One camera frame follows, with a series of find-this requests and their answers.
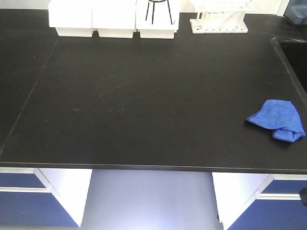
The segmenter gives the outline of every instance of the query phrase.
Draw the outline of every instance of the white container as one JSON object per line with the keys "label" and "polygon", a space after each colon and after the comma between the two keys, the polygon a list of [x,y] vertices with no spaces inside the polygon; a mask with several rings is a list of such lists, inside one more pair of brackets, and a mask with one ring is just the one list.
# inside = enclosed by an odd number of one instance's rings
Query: white container
{"label": "white container", "polygon": [[172,21],[170,20],[167,1],[155,3],[154,16],[153,3],[149,3],[148,15],[146,19],[148,1],[137,1],[136,28],[140,32],[140,37],[166,39],[174,38],[174,33],[177,32],[179,27],[179,1],[169,0]]}
{"label": "white container", "polygon": [[247,33],[246,12],[254,11],[251,0],[190,0],[196,19],[190,19],[194,34]]}
{"label": "white container", "polygon": [[100,37],[133,38],[136,0],[94,0],[93,28]]}
{"label": "white container", "polygon": [[87,0],[51,0],[49,26],[59,36],[92,37],[92,3]]}

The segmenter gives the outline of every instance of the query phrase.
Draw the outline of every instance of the scratch mark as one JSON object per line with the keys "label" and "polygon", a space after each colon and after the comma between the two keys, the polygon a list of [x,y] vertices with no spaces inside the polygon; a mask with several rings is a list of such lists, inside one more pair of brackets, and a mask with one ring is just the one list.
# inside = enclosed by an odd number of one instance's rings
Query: scratch mark
{"label": "scratch mark", "polygon": [[271,33],[266,33],[266,32],[260,32],[260,31],[255,31],[255,32],[258,32],[260,34],[265,34],[265,35],[274,35],[274,36],[277,36],[276,34],[271,34]]}
{"label": "scratch mark", "polygon": [[152,94],[152,93],[157,92],[157,91],[160,91],[160,90],[161,90],[161,89],[155,89],[154,91],[151,91],[151,92],[145,93],[145,94],[143,94],[143,95],[134,97],[134,98],[132,98],[132,99],[130,99],[130,100],[127,100],[127,101],[123,102],[123,104],[127,104],[127,103],[129,103],[129,102],[131,102],[131,101],[134,101],[134,100],[136,100],[136,99],[142,98],[142,97],[144,97],[144,96],[147,96],[147,95],[149,95],[149,94]]}
{"label": "scratch mark", "polygon": [[107,91],[107,92],[102,92],[102,93],[100,93],[100,94],[97,96],[97,98],[100,98],[100,97],[103,97],[103,96],[105,96],[105,95],[108,95],[108,94],[110,94],[110,93],[112,93],[112,92],[115,92],[115,91],[117,91],[117,90],[120,90],[120,89],[122,89],[122,88],[125,88],[125,87],[127,87],[128,85],[131,85],[131,84],[133,84],[133,80],[132,80],[131,82],[129,82],[129,83],[122,84],[122,85],[119,85],[119,86],[117,86],[117,87],[114,87],[113,89],[111,89],[111,90],[109,90],[109,91]]}
{"label": "scratch mark", "polygon": [[304,42],[304,40],[301,40],[301,39],[295,39],[295,38],[290,38],[290,39],[293,41],[297,41],[297,42]]}
{"label": "scratch mark", "polygon": [[288,27],[288,25],[285,25],[285,24],[283,24],[283,23],[279,23],[279,25],[282,25],[282,26],[284,26],[284,27]]}
{"label": "scratch mark", "polygon": [[215,94],[212,92],[212,90],[211,90],[207,85],[205,85],[205,86],[206,86],[206,88],[210,91],[210,93],[213,95],[213,97],[216,98],[216,96],[215,96]]}
{"label": "scratch mark", "polygon": [[101,78],[101,79],[97,80],[97,81],[95,82],[95,84],[97,84],[97,83],[99,83],[99,82],[101,82],[101,81],[107,80],[107,79],[108,79],[108,78]]}

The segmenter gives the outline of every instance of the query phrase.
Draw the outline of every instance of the drawer front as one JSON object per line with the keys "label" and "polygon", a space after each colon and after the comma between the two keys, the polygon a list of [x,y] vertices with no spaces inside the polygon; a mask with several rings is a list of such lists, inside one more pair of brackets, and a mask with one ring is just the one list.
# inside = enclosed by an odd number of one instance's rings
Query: drawer front
{"label": "drawer front", "polygon": [[36,175],[29,173],[0,173],[0,187],[45,188]]}
{"label": "drawer front", "polygon": [[306,230],[307,207],[300,200],[256,200],[228,230]]}
{"label": "drawer front", "polygon": [[307,187],[307,181],[305,180],[274,180],[262,191],[262,193],[298,194],[298,192],[305,187]]}
{"label": "drawer front", "polygon": [[0,224],[78,226],[51,193],[19,192],[0,192]]}

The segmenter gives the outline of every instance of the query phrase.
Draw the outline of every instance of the blue microfiber towel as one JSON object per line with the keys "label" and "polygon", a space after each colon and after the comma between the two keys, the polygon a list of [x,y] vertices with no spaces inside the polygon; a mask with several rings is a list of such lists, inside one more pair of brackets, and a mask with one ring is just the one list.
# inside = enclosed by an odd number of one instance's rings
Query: blue microfiber towel
{"label": "blue microfiber towel", "polygon": [[257,113],[246,120],[262,128],[274,130],[274,139],[295,142],[306,136],[296,108],[288,101],[267,100]]}

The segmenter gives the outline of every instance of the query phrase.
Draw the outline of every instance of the white plastic box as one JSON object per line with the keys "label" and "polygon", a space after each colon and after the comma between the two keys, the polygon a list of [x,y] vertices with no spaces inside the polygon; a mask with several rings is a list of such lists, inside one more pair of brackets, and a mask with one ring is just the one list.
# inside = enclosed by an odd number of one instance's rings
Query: white plastic box
{"label": "white plastic box", "polygon": [[140,32],[141,38],[174,38],[179,27],[180,5],[178,0],[169,0],[172,23],[170,20],[167,1],[156,2],[153,15],[153,3],[149,2],[148,15],[146,13],[148,0],[137,1],[136,28]]}
{"label": "white plastic box", "polygon": [[92,2],[90,0],[51,0],[49,26],[59,36],[92,37]]}
{"label": "white plastic box", "polygon": [[100,37],[133,38],[136,0],[94,0],[93,28]]}

